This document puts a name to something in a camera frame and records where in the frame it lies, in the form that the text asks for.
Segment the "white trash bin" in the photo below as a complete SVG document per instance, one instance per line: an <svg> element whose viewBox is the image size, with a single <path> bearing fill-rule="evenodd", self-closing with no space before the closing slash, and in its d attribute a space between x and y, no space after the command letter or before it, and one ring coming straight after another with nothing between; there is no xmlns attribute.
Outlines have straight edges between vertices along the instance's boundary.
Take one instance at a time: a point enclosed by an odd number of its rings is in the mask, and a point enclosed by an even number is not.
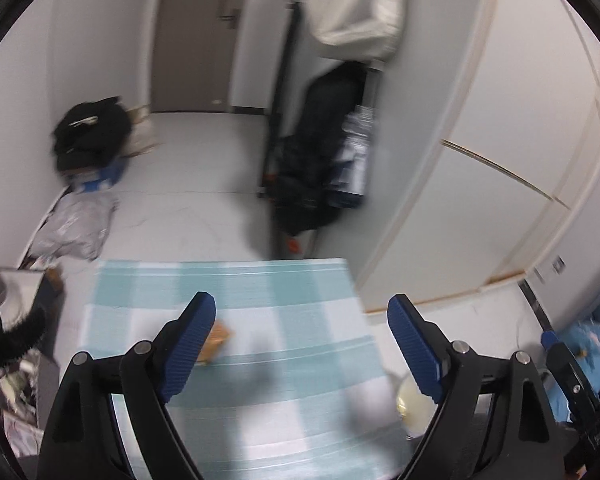
<svg viewBox="0 0 600 480"><path fill-rule="evenodd" d="M407 374L396 394L396 408L407 435L416 439L426 434L437 411L437 404L429 396L421 393L414 377Z"/></svg>

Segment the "blue floral bedding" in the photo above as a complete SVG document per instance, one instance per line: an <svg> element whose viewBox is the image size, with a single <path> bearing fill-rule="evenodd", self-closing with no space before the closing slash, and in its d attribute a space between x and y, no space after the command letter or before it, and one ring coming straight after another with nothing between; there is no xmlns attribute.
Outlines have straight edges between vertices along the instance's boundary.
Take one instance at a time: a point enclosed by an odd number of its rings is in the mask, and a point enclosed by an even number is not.
<svg viewBox="0 0 600 480"><path fill-rule="evenodd" d="M574 323L562 332L566 344L596 394L600 393L600 323L592 318ZM566 396L554 384L547 389L553 415L558 422L570 422L571 414Z"/></svg>

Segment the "teal plaid tablecloth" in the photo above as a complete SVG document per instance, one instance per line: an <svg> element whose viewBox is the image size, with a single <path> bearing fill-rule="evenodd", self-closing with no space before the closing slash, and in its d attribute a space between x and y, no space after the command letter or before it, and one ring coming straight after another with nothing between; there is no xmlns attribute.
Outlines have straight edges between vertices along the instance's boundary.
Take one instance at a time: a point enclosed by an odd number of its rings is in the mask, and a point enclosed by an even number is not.
<svg viewBox="0 0 600 480"><path fill-rule="evenodd" d="M208 292L230 338L168 405L208 479L392 479L412 455L396 390L341 259L109 260L81 348L116 356Z"/></svg>

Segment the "cluttered side shelf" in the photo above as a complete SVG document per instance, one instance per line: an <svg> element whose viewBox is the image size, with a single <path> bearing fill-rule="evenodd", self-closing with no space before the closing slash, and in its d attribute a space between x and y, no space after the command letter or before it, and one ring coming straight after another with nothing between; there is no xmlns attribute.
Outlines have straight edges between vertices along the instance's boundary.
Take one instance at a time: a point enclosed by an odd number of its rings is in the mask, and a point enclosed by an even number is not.
<svg viewBox="0 0 600 480"><path fill-rule="evenodd" d="M8 334L32 315L45 316L41 335L21 356L0 366L0 429L15 458L38 455L59 386L54 358L64 283L55 269L0 266L0 320Z"/></svg>

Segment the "blue cardboard box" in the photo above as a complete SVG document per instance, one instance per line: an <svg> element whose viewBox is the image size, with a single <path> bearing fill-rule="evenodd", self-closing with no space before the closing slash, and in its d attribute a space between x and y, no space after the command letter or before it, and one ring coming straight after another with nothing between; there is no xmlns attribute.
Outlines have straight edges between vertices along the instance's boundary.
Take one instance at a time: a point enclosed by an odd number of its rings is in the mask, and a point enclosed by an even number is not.
<svg viewBox="0 0 600 480"><path fill-rule="evenodd" d="M119 157L106 167L87 168L66 177L69 188L75 193L91 193L110 190L123 177L128 160Z"/></svg>

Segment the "white wardrobe sliding doors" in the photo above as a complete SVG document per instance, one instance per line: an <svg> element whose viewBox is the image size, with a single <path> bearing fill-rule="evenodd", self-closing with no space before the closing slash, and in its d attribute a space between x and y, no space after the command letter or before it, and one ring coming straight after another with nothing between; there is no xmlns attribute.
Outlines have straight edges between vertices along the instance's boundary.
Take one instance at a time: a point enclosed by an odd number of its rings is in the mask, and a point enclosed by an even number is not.
<svg viewBox="0 0 600 480"><path fill-rule="evenodd" d="M483 0L434 159L358 280L369 311L522 278L600 169L600 42L567 0Z"/></svg>

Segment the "black hanging coat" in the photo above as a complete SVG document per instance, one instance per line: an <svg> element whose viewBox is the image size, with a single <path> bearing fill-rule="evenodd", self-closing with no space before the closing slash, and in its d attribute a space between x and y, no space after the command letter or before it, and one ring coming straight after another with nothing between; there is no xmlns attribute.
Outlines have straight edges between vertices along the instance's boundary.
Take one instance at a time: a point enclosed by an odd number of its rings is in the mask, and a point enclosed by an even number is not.
<svg viewBox="0 0 600 480"><path fill-rule="evenodd" d="M306 87L298 122L282 144L273 190L274 216L284 233L297 236L328 226L340 209L327 187L346 134L346 117L362 103L366 65L343 62Z"/></svg>

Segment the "beige tote bag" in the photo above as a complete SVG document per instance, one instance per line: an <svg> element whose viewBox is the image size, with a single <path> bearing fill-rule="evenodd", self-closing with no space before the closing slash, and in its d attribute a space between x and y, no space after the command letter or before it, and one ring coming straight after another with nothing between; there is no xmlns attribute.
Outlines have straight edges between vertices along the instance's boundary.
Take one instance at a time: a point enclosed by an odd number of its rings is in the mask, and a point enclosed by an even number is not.
<svg viewBox="0 0 600 480"><path fill-rule="evenodd" d="M135 157L148 153L159 144L154 123L151 119L150 107L143 105L129 108L128 116L132 129L121 154L124 157Z"/></svg>

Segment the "grey brown door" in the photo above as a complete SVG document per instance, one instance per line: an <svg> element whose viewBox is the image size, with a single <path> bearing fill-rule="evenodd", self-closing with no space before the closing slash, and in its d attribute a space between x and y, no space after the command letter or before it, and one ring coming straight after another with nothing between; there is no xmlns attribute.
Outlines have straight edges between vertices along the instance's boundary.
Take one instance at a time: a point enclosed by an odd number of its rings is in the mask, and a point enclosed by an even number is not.
<svg viewBox="0 0 600 480"><path fill-rule="evenodd" d="M225 112L245 0L160 0L152 51L155 113Z"/></svg>

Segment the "white hanging bag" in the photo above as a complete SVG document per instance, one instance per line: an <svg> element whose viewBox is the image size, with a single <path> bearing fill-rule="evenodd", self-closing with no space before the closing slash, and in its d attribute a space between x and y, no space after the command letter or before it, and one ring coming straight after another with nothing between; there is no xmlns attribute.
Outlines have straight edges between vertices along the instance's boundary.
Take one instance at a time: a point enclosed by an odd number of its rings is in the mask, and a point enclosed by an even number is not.
<svg viewBox="0 0 600 480"><path fill-rule="evenodd" d="M321 58L385 62L401 40L406 0L301 0L301 9Z"/></svg>

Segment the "wall power socket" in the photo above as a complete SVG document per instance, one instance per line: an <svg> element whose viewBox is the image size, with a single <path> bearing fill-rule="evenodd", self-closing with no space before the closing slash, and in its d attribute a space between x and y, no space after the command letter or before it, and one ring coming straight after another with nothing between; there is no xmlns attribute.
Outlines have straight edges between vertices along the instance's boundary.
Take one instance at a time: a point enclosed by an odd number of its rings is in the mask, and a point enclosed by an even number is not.
<svg viewBox="0 0 600 480"><path fill-rule="evenodd" d="M556 274L561 274L565 269L565 261L562 260L562 257L557 256L552 262L552 269Z"/></svg>

